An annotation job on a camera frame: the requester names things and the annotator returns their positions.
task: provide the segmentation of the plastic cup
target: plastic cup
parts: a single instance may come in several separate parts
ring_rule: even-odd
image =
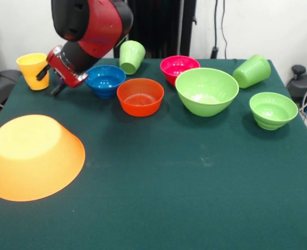
[[[21,56],[16,61],[25,81],[32,90],[43,90],[49,85],[49,72],[41,81],[36,79],[37,74],[47,65],[46,58],[47,56],[43,53],[34,53]]]
[[[154,114],[164,97],[164,88],[158,82],[136,78],[125,81],[117,90],[122,109],[131,116]]]
[[[0,198],[45,198],[71,183],[85,159],[81,141],[48,116],[28,115],[0,127]]]
[[[270,74],[269,62],[261,55],[254,55],[233,72],[233,77],[239,87],[245,89],[267,79]]]
[[[135,74],[145,56],[145,48],[137,41],[127,41],[120,48],[120,68],[126,74]]]

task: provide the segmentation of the pink bowl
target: pink bowl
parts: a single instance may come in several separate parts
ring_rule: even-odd
[[[175,86],[175,80],[182,72],[194,68],[200,68],[200,63],[188,56],[170,56],[160,64],[160,69],[172,86]]]

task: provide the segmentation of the bowl rim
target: bowl rim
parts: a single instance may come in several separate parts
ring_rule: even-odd
[[[153,79],[149,79],[149,78],[132,78],[132,79],[129,79],[127,81],[124,81],[123,83],[121,83],[121,85],[123,85],[125,83],[128,83],[128,82],[131,82],[133,80],[150,80],[150,81],[154,82],[161,90],[163,90],[162,96],[157,101],[155,101],[154,103],[150,103],[150,104],[147,104],[147,105],[134,105],[134,104],[126,103],[123,99],[120,98],[120,96],[119,96],[120,88],[118,88],[117,89],[117,97],[118,97],[120,102],[122,102],[123,104],[134,106],[134,107],[149,107],[149,106],[158,104],[158,103],[160,103],[163,100],[163,98],[165,96],[165,90],[164,90],[163,86],[159,82],[157,82],[157,81],[155,81]]]
[[[271,120],[271,119],[268,119],[268,117],[262,116],[261,114],[259,114],[258,112],[256,112],[256,111],[254,110],[254,107],[252,106],[252,101],[253,101],[254,98],[256,98],[257,96],[263,95],[263,94],[270,94],[270,95],[278,96],[278,97],[280,97],[280,98],[283,98],[283,99],[288,100],[290,103],[293,103],[293,104],[294,104],[294,107],[295,107],[295,114],[294,114],[292,117],[288,118],[288,119],[279,120],[279,121],[277,121],[277,120]],[[263,119],[266,119],[266,120],[268,120],[268,121],[276,121],[276,122],[289,122],[289,121],[291,121],[292,119],[294,119],[294,118],[297,116],[298,112],[299,112],[298,107],[297,107],[297,105],[294,103],[293,100],[291,100],[291,99],[290,99],[288,96],[286,96],[286,95],[282,95],[282,94],[279,94],[279,93],[276,93],[276,92],[260,92],[260,93],[257,93],[257,94],[255,94],[255,95],[253,95],[253,96],[250,98],[250,100],[249,100],[249,106],[250,106],[251,111],[252,111],[254,114],[256,114],[257,116],[259,116],[259,117],[261,117],[261,118],[263,118]]]
[[[95,67],[92,67],[91,69],[89,69],[88,71],[87,71],[87,74],[89,75],[89,72],[91,71],[91,70],[93,70],[93,69],[96,69],[96,68],[101,68],[101,67],[111,67],[111,68],[117,68],[117,69],[119,69],[120,71],[122,71],[122,73],[123,73],[123,80],[119,83],[119,84],[117,84],[117,85],[114,85],[114,86],[112,86],[112,87],[93,87],[92,85],[90,85],[89,84],[89,80],[88,79],[86,79],[85,80],[85,84],[86,85],[88,85],[89,87],[91,87],[91,88],[93,88],[93,89],[99,89],[99,90],[108,90],[108,89],[115,89],[115,88],[117,88],[117,87],[119,87],[125,80],[126,80],[126,72],[124,72],[124,70],[123,69],[121,69],[120,67],[118,67],[118,66],[115,66],[115,65],[98,65],[98,66],[95,66]]]
[[[197,67],[197,68],[191,68],[191,69],[198,69],[198,68],[201,67],[201,64],[199,63],[199,61],[196,60],[196,59],[194,59],[194,58],[192,58],[192,57],[190,57],[190,56],[182,56],[182,55],[180,55],[180,56],[179,56],[179,55],[169,56],[169,57],[167,57],[167,58],[164,58],[164,59],[160,62],[160,69],[161,69],[161,71],[163,71],[164,74],[167,74],[167,75],[169,75],[169,76],[177,77],[177,76],[180,75],[180,74],[170,74],[170,73],[167,73],[167,72],[163,69],[163,67],[162,67],[163,63],[164,63],[167,59],[170,59],[170,58],[173,58],[173,57],[190,58],[191,60],[193,60],[194,62],[196,62],[197,65],[198,65],[198,67]]]
[[[237,86],[237,91],[236,91],[235,95],[234,95],[233,97],[231,97],[230,99],[228,99],[227,101],[220,102],[220,103],[215,103],[215,104],[200,103],[200,102],[196,102],[196,101],[194,101],[194,100],[192,100],[192,99],[189,99],[188,97],[186,97],[185,95],[183,95],[183,94],[181,93],[181,91],[178,89],[177,84],[178,84],[178,79],[179,79],[179,77],[180,77],[181,75],[183,75],[183,74],[185,74],[185,73],[187,73],[187,72],[189,72],[189,71],[192,71],[192,70],[211,70],[211,71],[218,71],[218,72],[220,72],[220,73],[224,73],[225,75],[229,76],[229,77],[233,80],[233,82],[236,84],[236,86]],[[182,73],[177,77],[177,79],[175,80],[175,88],[176,88],[178,94],[181,95],[182,97],[184,97],[185,99],[189,100],[189,101],[192,102],[192,103],[203,104],[203,105],[221,105],[221,104],[225,104],[225,103],[231,102],[231,101],[233,101],[233,100],[236,98],[236,96],[239,94],[239,90],[240,90],[239,84],[238,84],[237,80],[234,79],[233,76],[231,76],[230,74],[228,74],[228,73],[226,73],[226,72],[224,72],[224,71],[222,71],[222,70],[214,69],[214,68],[194,68],[194,69],[189,69],[189,70],[186,70],[186,71],[182,72]]]

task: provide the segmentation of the light green bowl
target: light green bowl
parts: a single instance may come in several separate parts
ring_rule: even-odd
[[[257,124],[267,130],[283,127],[298,114],[298,107],[291,99],[272,92],[254,95],[249,105]]]
[[[214,116],[225,109],[239,92],[237,81],[217,69],[196,68],[183,72],[175,82],[186,108],[197,116]]]

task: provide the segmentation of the bowl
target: bowl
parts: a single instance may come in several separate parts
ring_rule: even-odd
[[[225,109],[239,92],[237,81],[228,73],[211,68],[183,72],[175,82],[186,108],[197,116],[214,116]]]
[[[85,83],[103,99],[116,96],[117,88],[126,80],[126,73],[119,67],[101,65],[91,68]]]
[[[290,98],[278,93],[256,94],[249,105],[257,124],[266,130],[279,129],[298,114],[297,105]]]
[[[194,68],[200,68],[200,63],[188,56],[170,56],[160,64],[160,69],[172,86],[175,86],[175,80],[182,72]]]
[[[28,115],[0,127],[0,198],[27,202],[70,184],[85,159],[81,141],[51,117]]]
[[[164,88],[154,80],[135,78],[122,83],[117,95],[122,109],[127,114],[145,117],[159,109],[164,97]]]

